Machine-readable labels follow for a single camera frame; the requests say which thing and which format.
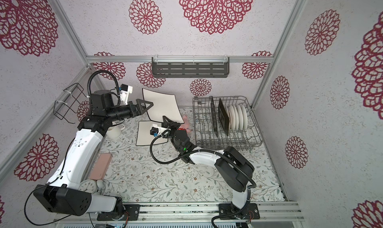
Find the white square plate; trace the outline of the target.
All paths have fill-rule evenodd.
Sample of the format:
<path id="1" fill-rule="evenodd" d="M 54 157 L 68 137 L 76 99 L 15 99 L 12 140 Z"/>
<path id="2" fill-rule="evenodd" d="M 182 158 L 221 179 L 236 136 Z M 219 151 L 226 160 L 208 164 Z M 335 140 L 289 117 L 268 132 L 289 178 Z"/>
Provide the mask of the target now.
<path id="1" fill-rule="evenodd" d="M 156 125 L 161 127 L 161 123 L 153 121 L 139 121 L 136 146 L 150 146 L 154 136 L 150 134 L 152 127 Z"/>
<path id="2" fill-rule="evenodd" d="M 184 123 L 175 95 L 159 93 L 144 88 L 142 92 L 144 100 L 153 103 L 153 107 L 147 111 L 151 121 L 163 122 L 163 116 L 166 116 L 173 122 Z"/>

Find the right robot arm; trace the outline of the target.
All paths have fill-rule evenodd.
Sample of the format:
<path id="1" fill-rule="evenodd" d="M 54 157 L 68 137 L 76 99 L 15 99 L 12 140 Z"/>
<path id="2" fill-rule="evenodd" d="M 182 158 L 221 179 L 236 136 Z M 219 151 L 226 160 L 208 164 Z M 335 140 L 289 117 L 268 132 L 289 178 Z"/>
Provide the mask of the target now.
<path id="1" fill-rule="evenodd" d="M 251 189 L 256 187 L 253 180 L 254 166 L 234 147 L 224 150 L 203 149 L 190 141 L 181 124 L 163 116 L 163 123 L 155 132 L 155 139 L 170 139 L 179 155 L 170 161 L 159 161 L 150 148 L 152 158 L 159 164 L 167 165 L 182 160 L 192 165 L 206 165 L 218 170 L 227 185 L 232 188 L 231 204 L 237 210 L 244 209 L 250 203 Z"/>

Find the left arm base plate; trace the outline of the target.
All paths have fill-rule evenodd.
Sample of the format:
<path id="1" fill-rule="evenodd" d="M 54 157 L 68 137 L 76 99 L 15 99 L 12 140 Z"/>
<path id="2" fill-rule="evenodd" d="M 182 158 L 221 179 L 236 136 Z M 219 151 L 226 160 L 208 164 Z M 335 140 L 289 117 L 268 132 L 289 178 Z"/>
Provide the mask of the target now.
<path id="1" fill-rule="evenodd" d="M 120 205 L 112 212 L 99 213 L 97 221 L 137 221 L 140 208 L 140 205 Z"/>

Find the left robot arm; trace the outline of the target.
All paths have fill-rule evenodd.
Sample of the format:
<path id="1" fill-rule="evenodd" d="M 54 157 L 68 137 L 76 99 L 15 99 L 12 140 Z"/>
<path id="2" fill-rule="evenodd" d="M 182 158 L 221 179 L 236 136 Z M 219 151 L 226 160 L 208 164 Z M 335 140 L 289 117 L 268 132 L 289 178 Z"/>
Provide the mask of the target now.
<path id="1" fill-rule="evenodd" d="M 38 185 L 32 192 L 42 206 L 51 213 L 81 216 L 85 213 L 114 213 L 120 217 L 124 207 L 120 198 L 80 191 L 80 184 L 113 122 L 133 118 L 147 112 L 153 103 L 137 99 L 125 101 L 129 93 L 121 90 L 118 103 L 113 102 L 110 90 L 98 90 L 89 95 L 90 108 L 66 152 L 64 161 L 46 185 Z"/>

